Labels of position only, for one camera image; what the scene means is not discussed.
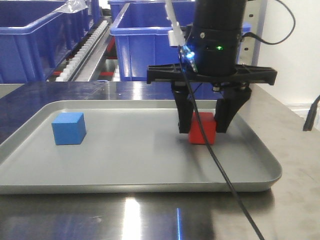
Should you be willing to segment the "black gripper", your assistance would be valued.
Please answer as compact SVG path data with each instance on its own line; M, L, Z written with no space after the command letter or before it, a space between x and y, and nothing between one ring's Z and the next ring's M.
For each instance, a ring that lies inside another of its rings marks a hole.
M251 83L273 85L277 71L271 67L237 63L241 41L253 35L241 23L222 26L188 24L183 27L182 35L185 42L178 48L180 62L148 66L147 83L172 82L180 134L190 132L194 106L189 99L188 87L176 82L188 79L195 83L210 83L219 91L224 90L222 98L216 102L214 119L216 132L226 133L236 113L251 97L252 90L241 86Z

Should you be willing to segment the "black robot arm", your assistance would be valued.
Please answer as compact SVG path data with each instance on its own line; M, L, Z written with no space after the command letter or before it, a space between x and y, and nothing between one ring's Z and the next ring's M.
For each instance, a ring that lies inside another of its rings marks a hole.
M178 110L178 129L191 129L194 107L188 98L192 83L210 83L221 92L215 107L216 132L225 133L238 110L251 97L251 83L273 85L277 71L270 67L237 64L245 0L197 0L192 24L181 47L182 64L150 65L147 83L170 82Z

